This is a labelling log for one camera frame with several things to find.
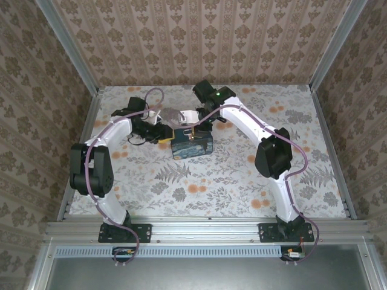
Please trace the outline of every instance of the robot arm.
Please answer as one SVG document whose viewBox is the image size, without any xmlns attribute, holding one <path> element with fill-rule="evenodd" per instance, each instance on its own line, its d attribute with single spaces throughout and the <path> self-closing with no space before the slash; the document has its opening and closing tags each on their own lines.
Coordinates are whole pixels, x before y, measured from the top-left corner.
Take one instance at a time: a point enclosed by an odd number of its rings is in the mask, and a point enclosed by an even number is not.
<svg viewBox="0 0 387 290">
<path fill-rule="evenodd" d="M 195 127 L 200 131 L 200 127 L 212 127 L 214 120 L 225 122 L 231 121 L 242 130 L 257 147 L 255 166 L 259 173 L 268 178 L 270 187 L 276 201 L 278 233 L 284 240 L 299 240 L 298 229 L 304 228 L 304 219 L 299 212 L 294 209 L 295 201 L 289 180 L 287 181 L 290 192 L 288 193 L 285 177 L 288 173 L 293 158 L 290 144 L 282 138 L 289 139 L 286 129 L 276 130 L 269 126 L 254 113 L 248 110 L 240 99 L 227 87 L 215 90 L 207 81 L 197 84 L 194 93 L 204 104 L 203 108 L 196 111 L 182 111 L 184 124 L 194 124 L 216 111 L 207 121 Z M 142 115 L 115 121 L 117 116 L 126 116 L 132 112 L 140 112 L 145 109 L 145 101 L 140 98 L 131 98 L 127 108 L 117 110 L 112 114 L 110 124 L 104 128 L 105 134 L 102 138 L 92 138 L 85 144 L 75 144 L 71 148 L 70 156 L 70 186 L 79 191 L 81 195 L 88 195 L 85 181 L 85 159 L 86 152 L 91 144 L 89 168 L 90 186 L 98 205 L 106 216 L 119 225 L 131 226 L 129 213 L 121 207 L 115 194 L 110 192 L 113 184 L 113 171 L 109 150 L 113 150 L 118 143 L 129 134 L 136 134 L 150 143 L 167 141 L 174 138 L 173 130 L 164 124 L 158 123 L 156 117 L 151 123 L 141 119 Z"/>
<path fill-rule="evenodd" d="M 224 101 L 224 105 L 237 105 L 241 108 L 248 110 L 251 114 L 253 114 L 253 112 L 251 112 L 242 104 L 242 102 L 238 97 L 228 98 L 227 100 Z M 273 196 L 276 201 L 277 217 L 286 223 L 295 220 L 298 217 L 298 214 L 295 212 L 291 204 L 291 201 L 285 186 L 285 175 L 288 173 L 288 169 L 285 169 L 285 168 L 287 167 L 290 168 L 290 160 L 292 158 L 290 146 L 287 146 L 287 144 L 284 144 L 282 140 L 274 140 L 275 141 L 274 143 L 268 141 L 272 138 L 272 135 L 268 133 L 266 130 L 262 129 L 260 126 L 258 126 L 258 124 L 243 111 L 240 111 L 236 108 L 225 108 L 220 110 L 220 116 L 222 116 L 226 120 L 231 121 L 237 128 L 239 128 L 243 133 L 245 133 L 246 136 L 248 136 L 248 138 L 252 141 L 252 143 L 255 144 L 255 146 L 257 147 L 255 166 L 262 175 L 264 175 L 265 177 L 268 177 L 270 188 L 272 189 Z M 272 131 L 276 130 L 273 126 L 269 126 L 268 124 L 263 122 L 260 118 L 258 117 L 256 118 L 268 129 Z M 288 133 L 285 129 L 282 128 L 279 132 L 284 135 L 287 134 L 287 138 L 289 138 Z M 270 169 L 266 165 L 268 161 L 267 159 L 273 158 L 274 160 L 276 158 L 275 156 L 271 156 L 272 153 L 275 154 L 275 150 L 274 150 L 275 148 L 272 146 L 282 146 L 284 147 L 282 148 L 282 150 L 287 150 L 287 153 L 281 154 L 281 157 L 283 157 L 284 160 L 288 161 L 288 163 L 285 162 L 285 164 L 280 164 L 281 162 L 277 162 L 277 165 L 281 166 L 282 169 L 279 169 L 278 172 L 273 172 L 271 174 Z M 291 195 L 293 197 L 293 200 L 295 200 L 292 189 L 291 189 Z"/>
<path fill-rule="evenodd" d="M 91 190 L 97 198 L 96 205 L 117 224 L 124 224 L 129 214 L 120 205 L 114 192 L 113 169 L 110 152 L 112 152 L 121 140 L 130 134 L 136 134 L 150 143 L 158 143 L 173 138 L 173 130 L 164 124 L 158 123 L 158 113 L 150 111 L 146 121 L 141 119 L 142 114 L 132 118 L 120 118 L 131 112 L 140 112 L 145 109 L 145 102 L 137 97 L 129 99 L 127 108 L 117 110 L 112 114 L 109 123 L 103 128 L 106 131 L 103 137 L 93 137 L 84 144 L 74 144 L 70 155 L 70 186 L 78 190 L 81 195 L 88 195 L 85 179 L 85 158 L 90 145 L 93 145 L 89 161 L 89 180 Z"/>
<path fill-rule="evenodd" d="M 246 108 L 236 94 L 228 87 L 215 90 L 209 82 L 204 80 L 197 84 L 193 91 L 199 101 L 204 104 L 204 108 L 197 110 L 199 120 L 215 109 L 224 106 L 220 111 L 213 114 L 208 122 L 212 122 L 216 119 L 220 121 L 229 120 L 245 133 L 253 144 L 255 144 L 257 147 L 255 166 L 260 174 L 269 180 L 276 201 L 278 222 L 284 223 L 286 226 L 293 221 L 295 221 L 294 224 L 298 224 L 300 218 L 293 208 L 285 185 L 285 176 L 291 167 L 290 161 L 293 159 L 291 147 L 287 142 L 276 138 L 264 128 L 276 132 L 287 139 L 290 138 L 288 131 L 284 128 L 276 130 L 273 126 L 262 121 Z M 239 109 L 230 108 L 227 107 L 227 105 L 234 105 Z M 258 120 L 263 125 L 263 128 L 258 125 L 252 117 Z M 293 201 L 295 201 L 290 184 L 289 187 L 291 197 Z"/>
</svg>

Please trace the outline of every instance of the black mounting bracket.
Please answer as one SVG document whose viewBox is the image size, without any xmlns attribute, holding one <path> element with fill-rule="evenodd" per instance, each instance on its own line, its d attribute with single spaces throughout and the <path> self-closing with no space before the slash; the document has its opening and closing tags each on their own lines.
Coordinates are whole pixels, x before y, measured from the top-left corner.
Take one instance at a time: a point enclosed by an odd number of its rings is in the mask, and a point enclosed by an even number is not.
<svg viewBox="0 0 387 290">
<path fill-rule="evenodd" d="M 152 225 L 151 224 L 132 224 L 131 217 L 126 212 L 125 221 L 123 226 L 132 229 L 140 239 L 140 243 L 150 243 L 152 237 Z M 98 236 L 99 243 L 136 243 L 135 237 L 129 231 L 116 227 L 115 225 L 109 225 L 103 223 L 99 230 Z"/>
<path fill-rule="evenodd" d="M 310 223 L 298 216 L 291 222 L 284 222 L 276 216 L 277 223 L 258 224 L 259 241 L 261 243 L 273 242 L 314 242 L 313 229 Z"/>
</svg>

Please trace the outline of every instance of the box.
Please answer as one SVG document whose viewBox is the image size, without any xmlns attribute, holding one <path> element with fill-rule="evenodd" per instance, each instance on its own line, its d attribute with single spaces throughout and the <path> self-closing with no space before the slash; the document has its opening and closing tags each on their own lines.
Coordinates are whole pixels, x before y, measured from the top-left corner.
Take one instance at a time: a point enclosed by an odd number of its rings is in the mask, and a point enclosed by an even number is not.
<svg viewBox="0 0 387 290">
<path fill-rule="evenodd" d="M 174 160 L 211 154 L 213 150 L 211 132 L 201 131 L 195 136 L 191 130 L 175 130 L 175 138 L 171 140 L 171 149 Z"/>
</svg>

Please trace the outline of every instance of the purple cable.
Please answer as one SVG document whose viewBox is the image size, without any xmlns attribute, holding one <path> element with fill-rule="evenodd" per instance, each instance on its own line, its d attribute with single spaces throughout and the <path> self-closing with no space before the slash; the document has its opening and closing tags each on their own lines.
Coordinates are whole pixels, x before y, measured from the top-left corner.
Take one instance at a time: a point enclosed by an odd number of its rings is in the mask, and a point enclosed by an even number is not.
<svg viewBox="0 0 387 290">
<path fill-rule="evenodd" d="M 289 143 L 290 145 L 294 146 L 295 148 L 297 148 L 302 157 L 304 157 L 304 166 L 303 168 L 301 168 L 300 170 L 297 170 L 295 172 L 291 172 L 291 173 L 288 173 L 287 175 L 285 175 L 285 186 L 286 186 L 286 190 L 287 190 L 287 193 L 288 193 L 288 196 L 289 196 L 289 200 L 291 202 L 291 206 L 293 207 L 294 211 L 302 218 L 304 218 L 306 221 L 309 221 L 315 228 L 316 228 L 316 239 L 314 240 L 314 244 L 313 244 L 313 247 L 312 247 L 312 250 L 310 250 L 310 252 L 302 259 L 298 260 L 297 263 L 301 263 L 303 261 L 305 261 L 307 258 L 310 257 L 310 255 L 314 252 L 314 250 L 316 249 L 317 247 L 317 243 L 319 242 L 319 238 L 320 238 L 320 229 L 319 227 L 317 226 L 317 224 L 312 221 L 310 218 L 304 216 L 303 213 L 301 213 L 295 206 L 294 204 L 294 200 L 291 196 L 291 191 L 290 191 L 290 186 L 289 186 L 289 183 L 288 183 L 288 178 L 293 176 L 293 175 L 297 175 L 297 174 L 300 174 L 302 172 L 304 172 L 307 167 L 308 167 L 308 157 L 307 157 L 307 154 L 304 152 L 304 150 L 299 146 L 297 145 L 295 142 L 293 142 L 292 140 L 289 140 L 279 134 L 277 134 L 276 132 L 266 128 L 255 116 L 254 114 L 252 114 L 251 112 L 249 112 L 248 110 L 246 110 L 245 108 L 241 107 L 241 106 L 237 106 L 237 105 L 224 105 L 224 106 L 221 106 L 221 107 L 218 107 L 216 108 L 214 111 L 212 111 L 210 114 L 206 115 L 203 119 L 201 119 L 199 122 L 196 122 L 195 124 L 190 124 L 190 125 L 187 125 L 187 126 L 179 126 L 178 128 L 179 129 L 191 129 L 195 126 L 198 126 L 200 125 L 202 122 L 206 121 L 208 118 L 210 118 L 214 113 L 222 110 L 222 109 L 225 109 L 225 108 L 235 108 L 235 109 L 238 109 L 240 111 L 243 111 L 246 115 L 248 115 L 250 118 L 252 118 L 255 123 L 258 124 L 259 127 L 261 127 L 263 130 L 265 130 L 266 132 L 274 135 L 275 137 L 281 139 L 281 140 L 284 140 L 285 142 Z M 288 259 L 290 262 L 293 262 L 293 263 L 296 263 L 296 261 L 294 261 L 293 259 L 289 258 L 289 257 L 286 257 L 284 256 L 286 259 Z"/>
<path fill-rule="evenodd" d="M 158 106 L 159 104 L 162 103 L 162 101 L 164 100 L 164 91 L 160 88 L 152 88 L 150 89 L 146 94 L 145 94 L 145 99 L 147 99 L 148 95 L 152 92 L 152 91 L 155 91 L 155 90 L 158 90 L 161 92 L 161 100 L 155 105 Z M 110 128 L 114 125 L 114 124 L 117 124 L 118 122 L 122 121 L 122 120 L 125 120 L 126 118 L 129 118 L 129 117 L 133 117 L 133 116 L 136 116 L 136 115 L 140 115 L 140 114 L 144 114 L 144 113 L 147 113 L 149 111 L 151 111 L 153 109 L 152 108 L 148 108 L 144 111 L 141 111 L 141 112 L 135 112 L 135 113 L 131 113 L 131 114 L 128 114 L 128 115 L 125 115 L 123 117 L 120 117 L 120 118 L 117 118 L 116 120 L 114 120 L 112 123 L 110 123 L 109 125 L 107 125 L 97 136 L 96 136 L 96 139 L 90 144 L 87 152 L 86 152 L 86 158 L 85 158 L 85 168 L 88 169 L 89 168 L 89 161 L 90 161 L 90 154 L 91 154 L 91 150 L 93 149 L 94 145 L 98 142 L 98 139 L 99 138 L 102 138 L 109 130 Z M 127 230 L 129 231 L 131 234 L 133 234 L 133 236 L 135 237 L 135 240 L 136 240 L 136 248 L 134 250 L 134 253 L 132 255 L 132 257 L 130 257 L 126 263 L 129 263 L 131 262 L 135 255 L 137 254 L 138 252 L 138 249 L 140 248 L 140 239 L 138 238 L 138 235 L 135 231 L 133 231 L 131 228 L 128 228 L 124 225 L 120 225 L 118 223 L 116 223 L 115 221 L 113 221 L 112 219 L 110 219 L 110 217 L 108 217 L 104 212 L 103 210 L 101 210 L 101 208 L 99 207 L 98 205 L 98 199 L 94 196 L 93 194 L 93 191 L 91 190 L 91 186 L 90 186 L 90 177 L 89 177 L 89 170 L 85 170 L 85 179 L 86 179 L 86 187 L 87 187 L 87 191 L 91 197 L 91 199 L 95 202 L 95 205 L 96 205 L 96 208 L 97 210 L 99 211 L 99 213 L 107 220 L 109 221 L 112 225 L 115 225 L 116 227 L 118 228 L 122 228 L 124 230 Z M 116 263 L 118 263 L 117 259 L 117 253 L 114 255 L 113 259 Z"/>
</svg>

